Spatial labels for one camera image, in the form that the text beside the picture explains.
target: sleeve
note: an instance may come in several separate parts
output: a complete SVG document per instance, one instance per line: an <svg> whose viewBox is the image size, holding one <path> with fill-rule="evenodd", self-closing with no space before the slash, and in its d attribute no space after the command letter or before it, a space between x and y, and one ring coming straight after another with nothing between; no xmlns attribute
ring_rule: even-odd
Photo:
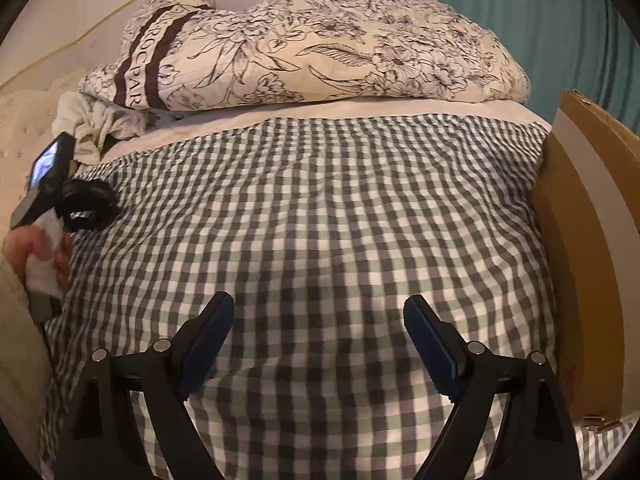
<svg viewBox="0 0 640 480"><path fill-rule="evenodd" d="M15 443L40 470L38 436L50 366L27 296L0 253L0 417Z"/></svg>

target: cardboard box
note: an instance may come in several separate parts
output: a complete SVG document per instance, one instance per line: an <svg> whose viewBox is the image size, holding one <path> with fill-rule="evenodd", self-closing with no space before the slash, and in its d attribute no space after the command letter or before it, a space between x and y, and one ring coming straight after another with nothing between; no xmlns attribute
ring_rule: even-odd
<svg viewBox="0 0 640 480"><path fill-rule="evenodd" d="M640 138L566 91L532 201L572 420L604 426L640 412Z"/></svg>

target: green curtain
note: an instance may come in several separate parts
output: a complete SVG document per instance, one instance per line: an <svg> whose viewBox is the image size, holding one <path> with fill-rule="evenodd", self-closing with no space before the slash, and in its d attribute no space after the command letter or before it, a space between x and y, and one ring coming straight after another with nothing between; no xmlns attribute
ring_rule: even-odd
<svg viewBox="0 0 640 480"><path fill-rule="evenodd" d="M553 121L575 88L640 134L640 46L609 0L440 0L502 40L531 79L527 107Z"/></svg>

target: checkered bedsheet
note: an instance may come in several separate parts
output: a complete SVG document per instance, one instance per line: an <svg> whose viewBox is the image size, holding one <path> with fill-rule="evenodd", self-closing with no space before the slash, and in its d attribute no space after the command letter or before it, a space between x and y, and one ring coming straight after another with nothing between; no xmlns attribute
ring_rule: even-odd
<svg viewBox="0 0 640 480"><path fill-rule="evenodd" d="M225 477L411 479L451 406L402 325L408 296L423 294L494 352L552 356L551 287L527 201L545 135L450 115L277 118L92 169L85 177L107 180L123 214L75 238L72 288L47 327L65 403L95 348L143 351L226 290L236 322L188 401ZM58 399L42 431L48 460ZM152 468L167 478L134 400ZM626 431L578 432L586 477Z"/></svg>

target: blue gripper pad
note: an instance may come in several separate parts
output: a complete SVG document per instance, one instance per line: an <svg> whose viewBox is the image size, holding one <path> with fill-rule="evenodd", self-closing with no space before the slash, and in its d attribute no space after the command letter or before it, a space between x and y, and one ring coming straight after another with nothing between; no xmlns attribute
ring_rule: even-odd
<svg viewBox="0 0 640 480"><path fill-rule="evenodd" d="M180 361L181 374L177 391L179 399L186 400L202 387L234 323L234 300L229 294L221 294L223 296L217 301L213 313L206 316L207 313L203 311L200 315L201 319L204 316L203 323Z"/></svg>
<svg viewBox="0 0 640 480"><path fill-rule="evenodd" d="M440 321L422 296L411 296L404 302L404 326L433 385L439 394L457 402L462 393L459 378L463 373L464 357L461 362L460 348L447 348L442 338L442 325L446 323Z"/></svg>

